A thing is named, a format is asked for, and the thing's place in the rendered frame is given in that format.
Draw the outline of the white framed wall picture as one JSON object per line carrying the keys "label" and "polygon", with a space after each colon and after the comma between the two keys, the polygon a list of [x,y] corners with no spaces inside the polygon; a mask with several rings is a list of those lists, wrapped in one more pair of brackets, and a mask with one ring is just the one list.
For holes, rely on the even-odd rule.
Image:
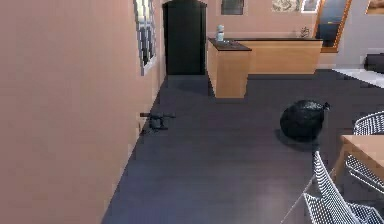
{"label": "white framed wall picture", "polygon": [[301,12],[306,14],[316,14],[321,4],[321,0],[303,0]]}

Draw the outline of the black garbage bag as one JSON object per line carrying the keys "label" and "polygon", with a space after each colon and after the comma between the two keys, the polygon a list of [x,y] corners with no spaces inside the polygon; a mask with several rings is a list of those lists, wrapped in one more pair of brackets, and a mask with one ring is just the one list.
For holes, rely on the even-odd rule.
{"label": "black garbage bag", "polygon": [[330,104],[314,100],[299,100],[284,110],[280,118],[283,134],[297,142],[312,142],[320,134],[324,115]]}

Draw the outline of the dark sofa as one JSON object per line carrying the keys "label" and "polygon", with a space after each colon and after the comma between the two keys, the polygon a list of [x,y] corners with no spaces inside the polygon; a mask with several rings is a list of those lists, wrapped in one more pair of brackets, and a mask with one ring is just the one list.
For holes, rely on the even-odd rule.
{"label": "dark sofa", "polygon": [[364,69],[384,74],[384,53],[368,54],[364,61]]}

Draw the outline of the wooden framed doorway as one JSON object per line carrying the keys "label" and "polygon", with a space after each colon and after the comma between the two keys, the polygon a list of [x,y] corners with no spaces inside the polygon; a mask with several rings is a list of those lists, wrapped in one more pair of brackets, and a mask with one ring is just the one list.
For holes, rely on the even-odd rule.
{"label": "wooden framed doorway", "polygon": [[352,0],[320,0],[313,31],[322,40],[321,53],[337,53]]}

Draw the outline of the wooden counter with dark top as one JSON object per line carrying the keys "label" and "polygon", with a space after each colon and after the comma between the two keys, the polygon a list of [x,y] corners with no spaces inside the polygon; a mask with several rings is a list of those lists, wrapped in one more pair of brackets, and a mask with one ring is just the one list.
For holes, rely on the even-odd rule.
{"label": "wooden counter with dark top", "polygon": [[243,98],[249,75],[313,75],[323,41],[314,38],[207,40],[207,74],[216,98]]}

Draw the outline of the pale floral wall picture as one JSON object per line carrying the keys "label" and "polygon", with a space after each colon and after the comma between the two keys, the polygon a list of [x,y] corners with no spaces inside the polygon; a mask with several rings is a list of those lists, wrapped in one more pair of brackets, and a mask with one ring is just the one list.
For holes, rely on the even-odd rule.
{"label": "pale floral wall picture", "polygon": [[300,6],[301,0],[272,0],[273,12],[297,12]]}

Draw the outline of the brown framed wall picture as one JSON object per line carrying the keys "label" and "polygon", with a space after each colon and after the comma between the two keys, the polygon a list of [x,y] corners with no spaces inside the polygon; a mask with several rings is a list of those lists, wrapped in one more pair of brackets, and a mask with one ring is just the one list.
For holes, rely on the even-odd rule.
{"label": "brown framed wall picture", "polygon": [[366,13],[368,15],[384,15],[384,0],[369,0]]}

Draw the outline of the wooden table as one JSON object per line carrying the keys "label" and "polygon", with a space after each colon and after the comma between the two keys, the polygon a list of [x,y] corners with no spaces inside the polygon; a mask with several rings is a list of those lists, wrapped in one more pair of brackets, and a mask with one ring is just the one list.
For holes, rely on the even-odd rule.
{"label": "wooden table", "polygon": [[330,173],[336,181],[344,167],[344,161],[353,155],[384,181],[384,135],[341,135],[340,154]]}

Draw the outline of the dark framed wall picture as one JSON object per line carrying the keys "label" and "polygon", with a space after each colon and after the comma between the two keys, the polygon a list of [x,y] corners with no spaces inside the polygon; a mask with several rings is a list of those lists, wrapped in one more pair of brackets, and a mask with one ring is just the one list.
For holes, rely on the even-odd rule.
{"label": "dark framed wall picture", "polygon": [[222,0],[222,15],[242,15],[244,11],[244,0]]}

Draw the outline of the black tall fridge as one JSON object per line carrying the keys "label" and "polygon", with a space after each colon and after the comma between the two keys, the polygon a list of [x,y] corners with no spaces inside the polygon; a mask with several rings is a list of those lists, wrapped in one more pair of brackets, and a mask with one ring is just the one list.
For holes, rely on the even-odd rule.
{"label": "black tall fridge", "polygon": [[162,7],[167,74],[203,75],[207,4],[169,0]]}

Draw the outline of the white mesh chair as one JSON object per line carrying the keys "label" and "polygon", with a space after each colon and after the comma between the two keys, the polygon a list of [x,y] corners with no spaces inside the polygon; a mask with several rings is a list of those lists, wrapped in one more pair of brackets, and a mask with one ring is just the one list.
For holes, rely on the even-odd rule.
{"label": "white mesh chair", "polygon": [[[354,135],[384,135],[384,111],[359,118],[353,127]],[[384,195],[384,181],[358,159],[349,155],[345,161],[349,174]]]}
{"label": "white mesh chair", "polygon": [[327,171],[320,152],[313,152],[314,174],[280,224],[303,199],[312,224],[384,224],[384,218],[372,206],[347,202]]}

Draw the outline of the white framed window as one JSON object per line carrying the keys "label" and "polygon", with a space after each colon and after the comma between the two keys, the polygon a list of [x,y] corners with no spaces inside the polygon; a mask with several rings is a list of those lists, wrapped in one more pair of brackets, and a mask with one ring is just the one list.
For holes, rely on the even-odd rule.
{"label": "white framed window", "polygon": [[141,75],[156,62],[156,37],[153,0],[133,0]]}

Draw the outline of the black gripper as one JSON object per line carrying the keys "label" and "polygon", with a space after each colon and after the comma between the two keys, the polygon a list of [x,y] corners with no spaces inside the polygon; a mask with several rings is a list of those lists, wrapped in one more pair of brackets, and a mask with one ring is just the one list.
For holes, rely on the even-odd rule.
{"label": "black gripper", "polygon": [[160,130],[167,130],[168,127],[165,125],[166,118],[175,118],[174,113],[144,113],[140,114],[141,118],[149,119],[149,126],[146,129],[142,129],[141,133],[146,134],[151,131],[157,132]]}

